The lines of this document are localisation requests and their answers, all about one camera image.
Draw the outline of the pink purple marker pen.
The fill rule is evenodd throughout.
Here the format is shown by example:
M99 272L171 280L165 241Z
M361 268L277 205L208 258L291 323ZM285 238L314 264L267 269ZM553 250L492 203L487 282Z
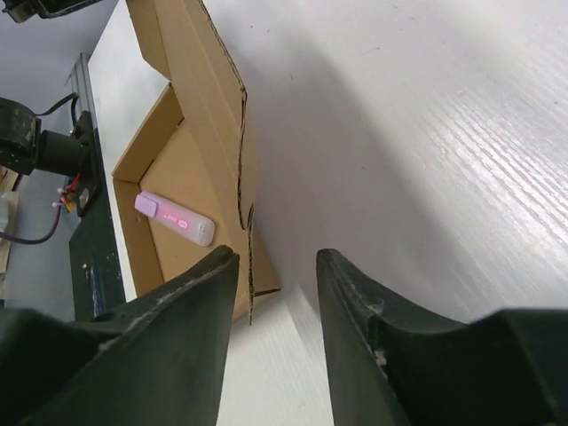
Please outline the pink purple marker pen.
M213 241L216 226L211 219L156 193L137 194L134 208L200 247L207 247Z

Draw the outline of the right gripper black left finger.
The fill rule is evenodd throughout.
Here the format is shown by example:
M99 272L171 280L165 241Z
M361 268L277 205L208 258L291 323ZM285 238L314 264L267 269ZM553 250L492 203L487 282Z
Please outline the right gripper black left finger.
M2 424L215 424L239 266L215 248L89 321L2 309Z

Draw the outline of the brown cardboard box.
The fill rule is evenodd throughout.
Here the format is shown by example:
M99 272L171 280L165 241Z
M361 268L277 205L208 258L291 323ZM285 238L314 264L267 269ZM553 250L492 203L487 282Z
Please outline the brown cardboard box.
M213 245L241 258L234 314L251 317L280 282L253 228L258 156L245 85L203 2L127 7L143 59L168 80L113 173L135 294L207 254L136 210L148 191L215 223Z

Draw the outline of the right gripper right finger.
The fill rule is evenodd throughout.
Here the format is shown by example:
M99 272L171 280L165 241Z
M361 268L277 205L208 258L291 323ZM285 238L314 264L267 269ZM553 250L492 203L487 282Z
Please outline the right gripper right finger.
M466 324L337 250L319 251L316 272L335 424L566 424L566 311L503 309Z

